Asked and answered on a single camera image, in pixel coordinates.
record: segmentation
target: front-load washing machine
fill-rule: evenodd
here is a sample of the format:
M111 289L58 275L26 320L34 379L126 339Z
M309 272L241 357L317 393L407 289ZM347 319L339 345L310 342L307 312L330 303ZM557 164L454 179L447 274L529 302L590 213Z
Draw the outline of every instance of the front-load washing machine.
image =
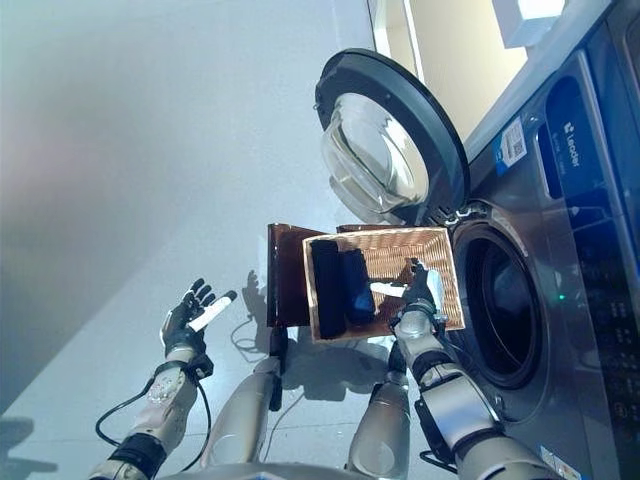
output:
M507 433L571 479L640 478L639 13L607 12L470 162L385 57L343 51L316 88L332 188L367 222L449 229L456 355Z

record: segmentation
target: robot leg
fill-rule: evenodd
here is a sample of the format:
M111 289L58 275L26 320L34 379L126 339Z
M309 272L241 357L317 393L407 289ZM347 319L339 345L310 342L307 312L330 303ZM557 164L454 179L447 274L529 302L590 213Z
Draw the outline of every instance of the robot leg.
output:
M211 429L200 465L255 462L267 428L267 414L274 392L281 388L280 359L261 361L225 403Z
M397 356L395 350L394 346L390 360ZM351 442L348 470L373 478L407 478L411 414L407 377L402 370L390 368L385 382L371 394Z

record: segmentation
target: gray floor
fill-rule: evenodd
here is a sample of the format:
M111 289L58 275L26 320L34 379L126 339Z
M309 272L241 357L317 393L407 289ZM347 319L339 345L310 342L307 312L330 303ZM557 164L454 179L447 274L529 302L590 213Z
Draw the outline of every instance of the gray floor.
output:
M83 478L111 450L96 418L162 361L158 329L190 282L241 292L206 334L215 415L264 355L266 225L355 220L327 187L312 106L324 62L371 30L364 0L21 0L2 21L0 426L17 423L0 468ZM291 336L268 459L342 467L388 340L326 352ZM124 434L135 410L105 429ZM412 429L411 476L451 478ZM204 433L198 401L161 473Z

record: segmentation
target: dark blue towel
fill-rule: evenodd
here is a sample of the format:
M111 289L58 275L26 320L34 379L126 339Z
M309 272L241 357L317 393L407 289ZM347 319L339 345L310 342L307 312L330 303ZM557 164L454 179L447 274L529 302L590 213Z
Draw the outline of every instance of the dark blue towel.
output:
M369 288L367 264L361 250L340 252L347 319L353 325L373 322L375 304Z

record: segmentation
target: wicker basket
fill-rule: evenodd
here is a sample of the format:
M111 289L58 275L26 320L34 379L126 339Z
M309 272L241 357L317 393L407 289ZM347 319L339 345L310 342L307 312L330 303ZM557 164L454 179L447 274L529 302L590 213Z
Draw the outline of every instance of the wicker basket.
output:
M333 240L338 244L338 250L341 252L359 248L367 263L369 278L373 281L410 283L412 278L410 259L418 258L427 268L437 270L442 277L445 292L442 309L449 316L447 329L464 328L451 244L445 228L394 228L360 231L322 235L303 240L307 298L314 342L333 342L389 335L389 320L404 306L401 299L374 292L373 300L376 312L373 323L361 327L347 323L347 331L340 337L321 338L318 323L318 297L311 257L311 242L314 240Z

